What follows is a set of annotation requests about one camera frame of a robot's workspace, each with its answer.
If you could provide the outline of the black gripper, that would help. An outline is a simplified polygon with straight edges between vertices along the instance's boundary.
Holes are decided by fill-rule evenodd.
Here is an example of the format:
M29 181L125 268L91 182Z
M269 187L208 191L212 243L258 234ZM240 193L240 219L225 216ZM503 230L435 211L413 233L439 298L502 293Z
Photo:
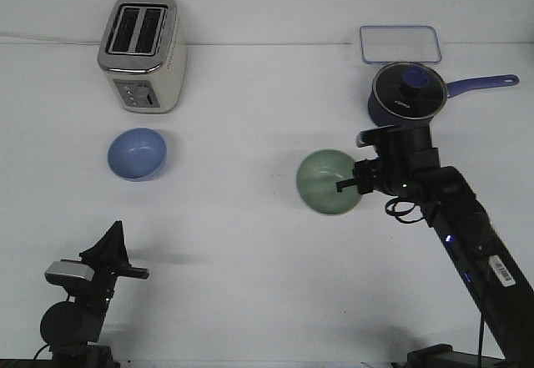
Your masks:
M94 246L81 252L79 256L82 260L70 261L77 261L91 267L94 270L93 280L91 282L73 280L62 287L77 304L94 314L107 313L119 277L139 280L146 280L149 277L149 269L134 267L129 263L121 220L115 221L112 228ZM117 261L113 261L111 265L94 262L116 259Z
M407 196L413 191L416 175L440 168L438 148L431 140L430 127L385 126L358 134L359 148L371 146L377 157L356 162L354 178L335 183L336 191L356 186L359 194L379 191L394 196Z

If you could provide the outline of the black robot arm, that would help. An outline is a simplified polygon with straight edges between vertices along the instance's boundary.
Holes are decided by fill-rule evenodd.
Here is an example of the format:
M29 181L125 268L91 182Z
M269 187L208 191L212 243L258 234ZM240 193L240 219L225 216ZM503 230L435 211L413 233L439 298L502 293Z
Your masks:
M442 167L427 126L391 125L362 131L358 147L371 146L376 159L355 163L353 176L337 182L342 191L379 191L391 199L388 215L401 220L398 202L419 207L501 349L501 359L467 354L439 344L408 353L409 367L531 367L533 288L491 225L489 216L461 173Z
M41 337L55 367L120 367L111 348L98 339L117 279L146 280L149 270L130 264L120 220L79 257L54 261L44 272L45 280L63 288L67 299L44 313Z

